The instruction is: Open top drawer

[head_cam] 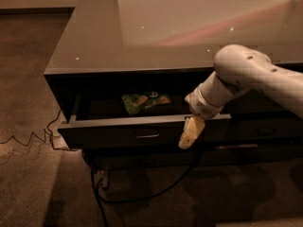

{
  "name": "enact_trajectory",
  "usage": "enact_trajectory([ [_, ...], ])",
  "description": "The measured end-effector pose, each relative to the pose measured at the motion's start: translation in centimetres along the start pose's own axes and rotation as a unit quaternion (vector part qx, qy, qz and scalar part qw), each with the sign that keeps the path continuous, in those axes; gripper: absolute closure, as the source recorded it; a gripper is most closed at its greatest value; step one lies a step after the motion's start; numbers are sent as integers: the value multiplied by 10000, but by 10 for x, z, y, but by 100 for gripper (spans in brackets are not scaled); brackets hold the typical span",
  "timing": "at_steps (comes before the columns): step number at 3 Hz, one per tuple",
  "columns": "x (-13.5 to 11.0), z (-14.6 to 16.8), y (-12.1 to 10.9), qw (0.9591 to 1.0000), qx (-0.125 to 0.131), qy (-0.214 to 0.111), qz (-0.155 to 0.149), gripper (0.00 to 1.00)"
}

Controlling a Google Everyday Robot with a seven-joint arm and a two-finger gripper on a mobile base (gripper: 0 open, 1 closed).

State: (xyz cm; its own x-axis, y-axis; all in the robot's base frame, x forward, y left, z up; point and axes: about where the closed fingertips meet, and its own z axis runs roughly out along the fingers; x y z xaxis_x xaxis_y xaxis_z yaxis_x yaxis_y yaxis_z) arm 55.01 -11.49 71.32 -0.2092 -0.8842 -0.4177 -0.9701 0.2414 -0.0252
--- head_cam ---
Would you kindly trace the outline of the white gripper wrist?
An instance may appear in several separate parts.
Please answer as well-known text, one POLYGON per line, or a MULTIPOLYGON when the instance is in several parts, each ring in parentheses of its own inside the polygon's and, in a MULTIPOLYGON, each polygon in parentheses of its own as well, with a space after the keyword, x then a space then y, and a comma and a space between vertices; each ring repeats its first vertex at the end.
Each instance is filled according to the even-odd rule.
POLYGON ((216 116, 223 108, 211 105, 202 94, 204 87, 200 83, 190 94, 185 97, 189 110, 195 116, 188 117, 184 130, 179 140, 179 148, 190 148, 202 131, 205 129, 205 120, 216 116))

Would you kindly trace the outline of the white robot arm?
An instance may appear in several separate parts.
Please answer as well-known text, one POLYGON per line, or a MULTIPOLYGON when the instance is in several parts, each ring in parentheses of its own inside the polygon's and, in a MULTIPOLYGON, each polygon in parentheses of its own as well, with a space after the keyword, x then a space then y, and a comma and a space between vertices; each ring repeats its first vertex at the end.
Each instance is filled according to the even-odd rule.
POLYGON ((238 44, 221 48, 215 55, 213 68, 211 75, 185 97, 192 117, 185 121, 179 148, 190 148, 204 130, 207 119, 251 90, 303 117, 302 73, 278 67, 267 55, 238 44))

